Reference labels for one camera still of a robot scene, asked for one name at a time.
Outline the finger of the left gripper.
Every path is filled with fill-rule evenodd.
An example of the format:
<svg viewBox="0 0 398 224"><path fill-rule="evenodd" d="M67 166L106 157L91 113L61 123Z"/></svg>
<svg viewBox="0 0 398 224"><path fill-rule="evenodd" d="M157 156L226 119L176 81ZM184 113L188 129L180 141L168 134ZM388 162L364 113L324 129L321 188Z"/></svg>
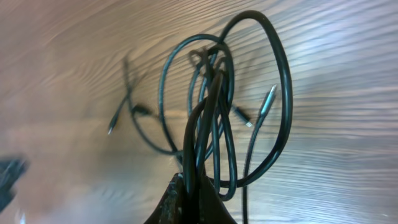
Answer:
<svg viewBox="0 0 398 224"><path fill-rule="evenodd" d="M1 211L13 201L13 186L25 174L28 162L21 157L1 157Z"/></svg>

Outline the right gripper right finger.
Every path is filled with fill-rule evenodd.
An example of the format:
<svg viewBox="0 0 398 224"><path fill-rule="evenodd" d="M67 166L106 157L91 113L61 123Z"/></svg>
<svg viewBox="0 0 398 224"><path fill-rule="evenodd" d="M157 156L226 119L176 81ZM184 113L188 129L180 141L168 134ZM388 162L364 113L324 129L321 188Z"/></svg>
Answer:
<svg viewBox="0 0 398 224"><path fill-rule="evenodd" d="M199 223L236 224L207 176L200 179L199 214Z"/></svg>

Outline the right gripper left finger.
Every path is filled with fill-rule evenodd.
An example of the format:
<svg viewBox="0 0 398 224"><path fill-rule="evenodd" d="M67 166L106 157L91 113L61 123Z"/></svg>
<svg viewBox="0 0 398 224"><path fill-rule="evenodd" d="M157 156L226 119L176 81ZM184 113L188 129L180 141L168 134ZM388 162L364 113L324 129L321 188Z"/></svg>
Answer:
<svg viewBox="0 0 398 224"><path fill-rule="evenodd" d="M180 224L183 220L184 200L182 173L176 173L169 182L160 202L144 224Z"/></svg>

